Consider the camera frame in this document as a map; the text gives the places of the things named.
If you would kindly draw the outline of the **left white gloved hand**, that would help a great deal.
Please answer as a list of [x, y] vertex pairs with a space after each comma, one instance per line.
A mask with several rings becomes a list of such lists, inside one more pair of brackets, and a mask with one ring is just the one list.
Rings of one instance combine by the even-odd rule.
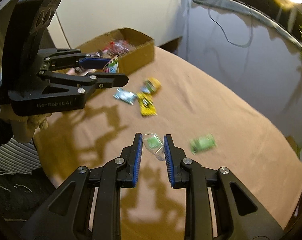
[[52, 113], [18, 116], [14, 113], [11, 105], [0, 105], [0, 119], [10, 124], [13, 137], [20, 143], [29, 142], [38, 128], [47, 129], [47, 118], [51, 115]]

